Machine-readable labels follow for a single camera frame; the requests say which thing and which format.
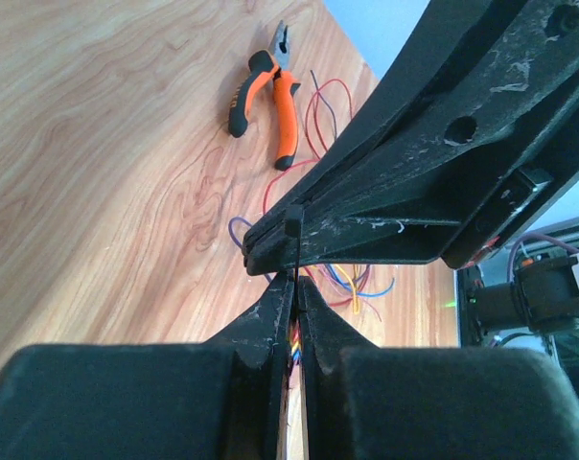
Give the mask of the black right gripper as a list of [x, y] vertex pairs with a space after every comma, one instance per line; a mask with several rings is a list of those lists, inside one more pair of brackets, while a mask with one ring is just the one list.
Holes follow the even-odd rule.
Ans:
[[578, 180], [579, 1], [432, 1], [327, 153], [245, 234], [245, 267], [461, 268]]

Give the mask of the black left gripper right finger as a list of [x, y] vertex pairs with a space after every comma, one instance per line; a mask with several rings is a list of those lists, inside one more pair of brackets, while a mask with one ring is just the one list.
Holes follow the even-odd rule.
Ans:
[[298, 288], [309, 459], [579, 459], [567, 375], [523, 348], [381, 348]]

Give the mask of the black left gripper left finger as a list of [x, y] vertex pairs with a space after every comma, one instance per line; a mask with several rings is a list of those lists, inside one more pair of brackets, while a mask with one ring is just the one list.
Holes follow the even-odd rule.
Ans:
[[0, 371], [0, 459], [283, 459], [294, 280], [191, 344], [38, 344]]

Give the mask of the black zip tie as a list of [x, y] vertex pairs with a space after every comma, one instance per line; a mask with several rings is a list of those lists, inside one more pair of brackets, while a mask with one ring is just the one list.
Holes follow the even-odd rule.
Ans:
[[290, 319], [294, 321], [298, 314], [298, 288], [299, 268], [301, 258], [301, 239], [304, 221], [304, 208], [302, 205], [291, 205], [286, 211], [285, 233], [295, 243], [295, 257], [293, 263], [293, 293]]

